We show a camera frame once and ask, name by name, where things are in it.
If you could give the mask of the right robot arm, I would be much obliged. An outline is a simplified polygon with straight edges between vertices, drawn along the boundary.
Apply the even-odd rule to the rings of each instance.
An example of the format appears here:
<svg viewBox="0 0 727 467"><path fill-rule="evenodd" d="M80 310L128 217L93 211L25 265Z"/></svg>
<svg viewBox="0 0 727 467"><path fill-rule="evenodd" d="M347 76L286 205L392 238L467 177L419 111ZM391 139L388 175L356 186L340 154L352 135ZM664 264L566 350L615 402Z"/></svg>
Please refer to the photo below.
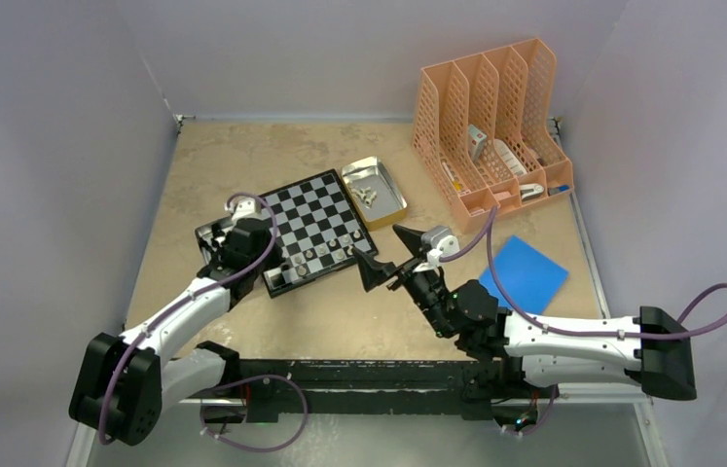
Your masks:
<svg viewBox="0 0 727 467"><path fill-rule="evenodd" d="M519 396L529 388L570 382L638 386L666 400L697 397L691 341L665 311L643 306L636 317L583 319L536 316L504 306L477 279L455 289L445 281L445 259L461 253L448 227L422 232L393 228L412 257L382 263L350 248L365 291L404 289L440 339L480 362L498 360L499 388Z"/></svg>

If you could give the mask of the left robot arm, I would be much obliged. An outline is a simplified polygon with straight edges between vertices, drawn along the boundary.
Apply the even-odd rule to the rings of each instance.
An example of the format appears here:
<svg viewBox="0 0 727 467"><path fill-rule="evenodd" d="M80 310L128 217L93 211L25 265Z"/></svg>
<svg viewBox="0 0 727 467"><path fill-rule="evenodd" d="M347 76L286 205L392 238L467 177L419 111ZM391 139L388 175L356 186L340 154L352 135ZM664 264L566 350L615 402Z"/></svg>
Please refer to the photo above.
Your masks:
<svg viewBox="0 0 727 467"><path fill-rule="evenodd" d="M96 431L102 445L141 443L163 409L203 390L237 392L239 354L206 341L178 351L211 321L250 294L258 277L280 263L275 221L246 218L227 231L187 290L139 326L88 344L69 416Z"/></svg>

